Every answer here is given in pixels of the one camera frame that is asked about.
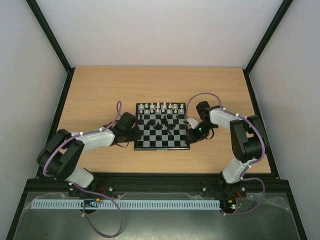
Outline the black grey chess board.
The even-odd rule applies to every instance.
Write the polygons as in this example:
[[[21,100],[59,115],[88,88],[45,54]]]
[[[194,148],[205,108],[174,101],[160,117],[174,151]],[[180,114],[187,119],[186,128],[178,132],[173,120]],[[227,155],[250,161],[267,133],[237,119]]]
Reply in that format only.
[[[189,150],[185,114],[184,102],[137,103],[137,127],[141,137],[134,142],[134,150]]]

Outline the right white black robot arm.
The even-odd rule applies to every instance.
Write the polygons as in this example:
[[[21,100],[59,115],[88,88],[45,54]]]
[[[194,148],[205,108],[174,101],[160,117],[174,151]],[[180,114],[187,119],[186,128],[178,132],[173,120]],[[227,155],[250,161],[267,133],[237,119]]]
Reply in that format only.
[[[230,132],[233,157],[229,165],[220,173],[217,191],[229,196],[240,187],[240,182],[253,164],[260,162],[267,151],[266,132],[257,115],[242,116],[226,110],[222,106],[210,106],[202,101],[196,106],[200,122],[186,114],[184,122],[188,126],[186,142],[194,144],[207,139],[214,129],[223,127]]]

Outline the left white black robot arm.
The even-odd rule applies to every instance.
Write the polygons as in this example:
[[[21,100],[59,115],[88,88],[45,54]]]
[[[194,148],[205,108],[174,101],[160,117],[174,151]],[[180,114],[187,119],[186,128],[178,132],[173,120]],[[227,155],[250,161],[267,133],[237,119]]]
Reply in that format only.
[[[97,130],[75,133],[64,128],[58,130],[36,161],[42,167],[44,176],[93,192],[98,188],[98,179],[89,170],[78,166],[81,154],[100,147],[134,142],[140,137],[137,117],[125,112],[119,120],[116,119]]]

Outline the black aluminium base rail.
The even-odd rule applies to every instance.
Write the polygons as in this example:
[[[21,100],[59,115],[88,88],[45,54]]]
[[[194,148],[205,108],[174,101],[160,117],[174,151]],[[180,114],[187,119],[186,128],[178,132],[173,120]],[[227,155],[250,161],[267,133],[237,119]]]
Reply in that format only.
[[[284,193],[292,195],[288,180],[273,173],[250,173],[246,181],[227,184],[218,173],[94,173],[89,192],[116,197],[124,193],[187,193],[205,198],[234,199],[247,193]]]

